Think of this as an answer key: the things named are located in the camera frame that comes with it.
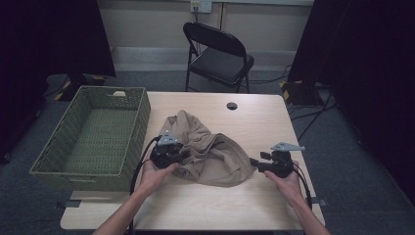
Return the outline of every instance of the black folding chair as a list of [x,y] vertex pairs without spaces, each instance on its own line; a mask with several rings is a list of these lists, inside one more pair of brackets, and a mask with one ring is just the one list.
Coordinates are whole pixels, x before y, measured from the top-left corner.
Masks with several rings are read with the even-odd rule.
[[[248,73],[254,65],[254,57],[247,54],[241,41],[228,32],[202,23],[185,23],[183,31],[190,44],[186,91],[198,91],[189,86],[190,72],[193,72],[225,86],[236,87],[235,92],[239,92],[245,78],[250,93]],[[195,42],[207,48],[200,53]]]

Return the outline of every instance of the gray carpet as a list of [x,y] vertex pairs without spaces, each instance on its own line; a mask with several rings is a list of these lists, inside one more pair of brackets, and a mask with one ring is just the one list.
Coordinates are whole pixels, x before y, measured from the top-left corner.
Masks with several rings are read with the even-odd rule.
[[[281,74],[281,71],[250,73],[251,80],[269,80]],[[214,82],[193,78],[192,84],[202,91],[233,92],[233,89]],[[64,79],[62,75],[50,77],[47,93],[58,88]],[[184,82],[185,71],[121,71],[117,78],[108,78],[106,85],[144,86],[150,91],[184,91]],[[251,84],[252,93],[281,93],[276,82],[256,83],[253,81]],[[327,97],[328,90],[322,89],[321,96]],[[70,192],[49,189],[28,174],[68,104],[53,101],[53,96],[48,97],[40,118],[10,153],[11,162],[0,165],[0,234],[91,233],[63,230],[60,219],[64,210],[57,207],[57,203],[66,200]],[[334,98],[330,101],[332,104],[335,104]],[[292,118],[317,110],[287,108]],[[297,136],[302,134],[312,118],[293,121]],[[358,144],[352,125],[338,108],[323,113],[302,136],[300,144],[306,147],[303,155],[316,194],[328,203],[322,211],[333,234],[414,234],[412,206],[384,168]]]

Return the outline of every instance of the wooden table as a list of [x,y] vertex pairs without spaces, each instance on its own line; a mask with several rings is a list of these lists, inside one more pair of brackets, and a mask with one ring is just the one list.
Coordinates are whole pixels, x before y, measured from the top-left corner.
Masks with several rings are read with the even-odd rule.
[[[280,96],[149,92],[149,99],[152,111],[145,145],[158,136],[165,119],[180,110],[199,118],[212,133],[235,140],[251,158],[260,159],[259,152],[271,152],[270,147],[279,142],[298,144]],[[238,109],[228,110],[229,102],[236,103]],[[300,162],[314,197],[301,152],[292,152],[292,157]],[[127,192],[74,191],[70,198],[81,203],[78,208],[66,208],[61,226],[96,229],[127,197]],[[324,224],[318,204],[313,205],[313,211]],[[134,225],[135,229],[182,231],[301,229],[295,212],[274,183],[258,171],[231,188],[201,185],[170,175],[144,203]]]

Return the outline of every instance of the chair seat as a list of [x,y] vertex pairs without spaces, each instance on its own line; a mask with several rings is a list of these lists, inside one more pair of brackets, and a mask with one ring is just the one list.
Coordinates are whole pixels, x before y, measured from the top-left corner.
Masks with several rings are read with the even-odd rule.
[[[254,65],[254,58],[247,55],[248,71]],[[236,85],[238,79],[245,76],[244,61],[241,57],[207,48],[190,65],[190,71],[201,76],[210,76],[226,83]]]

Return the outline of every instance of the wicker basket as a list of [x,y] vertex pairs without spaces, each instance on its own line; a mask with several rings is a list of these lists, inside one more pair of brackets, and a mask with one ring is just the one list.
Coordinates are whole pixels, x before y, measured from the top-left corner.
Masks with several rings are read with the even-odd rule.
[[81,86],[30,174],[55,189],[129,191],[150,110],[145,88]]

